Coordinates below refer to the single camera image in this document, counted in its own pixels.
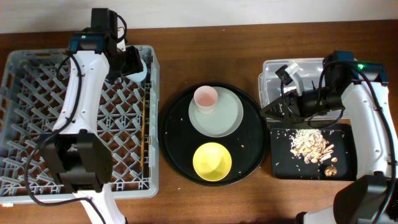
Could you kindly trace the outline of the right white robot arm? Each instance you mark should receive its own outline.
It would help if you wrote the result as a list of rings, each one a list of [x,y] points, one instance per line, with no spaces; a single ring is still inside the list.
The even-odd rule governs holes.
[[[268,60],[259,76],[261,115],[271,128],[273,174],[280,179],[349,185],[333,204],[302,212],[296,223],[396,223],[397,134],[380,63],[351,52],[324,59]]]

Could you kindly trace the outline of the blue plastic cup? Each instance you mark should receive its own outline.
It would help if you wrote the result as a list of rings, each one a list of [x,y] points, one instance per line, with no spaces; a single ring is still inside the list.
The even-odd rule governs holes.
[[[145,61],[143,59],[141,59],[141,63],[143,66],[143,71],[138,72],[138,73],[132,73],[126,76],[127,79],[136,82],[136,83],[140,83],[142,81],[144,81],[146,79],[147,76],[147,65],[145,63]]]

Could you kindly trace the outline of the food scraps pile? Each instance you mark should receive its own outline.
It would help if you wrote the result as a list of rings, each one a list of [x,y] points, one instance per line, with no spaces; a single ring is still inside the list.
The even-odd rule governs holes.
[[[319,129],[298,129],[290,137],[293,157],[302,159],[305,164],[321,164],[331,160],[337,162],[333,157],[335,145],[323,137]]]

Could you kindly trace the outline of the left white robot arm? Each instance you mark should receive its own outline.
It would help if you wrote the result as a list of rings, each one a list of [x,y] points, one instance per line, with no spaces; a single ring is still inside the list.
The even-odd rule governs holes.
[[[108,8],[91,11],[91,25],[69,41],[71,72],[60,115],[52,133],[39,137],[37,150],[57,184],[74,194],[92,223],[126,223],[109,184],[112,155],[97,133],[98,110],[105,81],[141,82],[147,65],[134,47],[118,48],[122,17]]]

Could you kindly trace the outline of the yellow bowl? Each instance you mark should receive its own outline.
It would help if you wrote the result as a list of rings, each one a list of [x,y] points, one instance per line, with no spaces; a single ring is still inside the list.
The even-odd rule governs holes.
[[[200,178],[209,182],[217,182],[229,174],[232,168],[232,157],[223,145],[208,142],[196,149],[192,164]]]

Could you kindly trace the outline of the wooden chopstick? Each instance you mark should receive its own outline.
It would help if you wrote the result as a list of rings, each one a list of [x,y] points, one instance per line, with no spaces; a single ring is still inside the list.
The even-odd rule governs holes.
[[[145,120],[146,120],[145,116],[146,116],[146,96],[144,95],[142,99],[141,158],[140,158],[141,170],[144,167]]]

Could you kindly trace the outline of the pink plastic cup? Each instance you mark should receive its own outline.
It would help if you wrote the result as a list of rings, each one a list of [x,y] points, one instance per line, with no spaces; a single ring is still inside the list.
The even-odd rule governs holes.
[[[218,93],[211,86],[200,86],[195,90],[193,99],[199,112],[210,114],[218,102]]]

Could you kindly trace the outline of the light grey round plate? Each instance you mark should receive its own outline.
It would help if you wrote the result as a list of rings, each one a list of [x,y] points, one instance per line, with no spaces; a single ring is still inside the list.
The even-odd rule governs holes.
[[[218,102],[210,114],[199,112],[192,98],[188,116],[193,127],[208,137],[220,138],[233,133],[241,124],[244,108],[237,94],[227,88],[214,86]]]

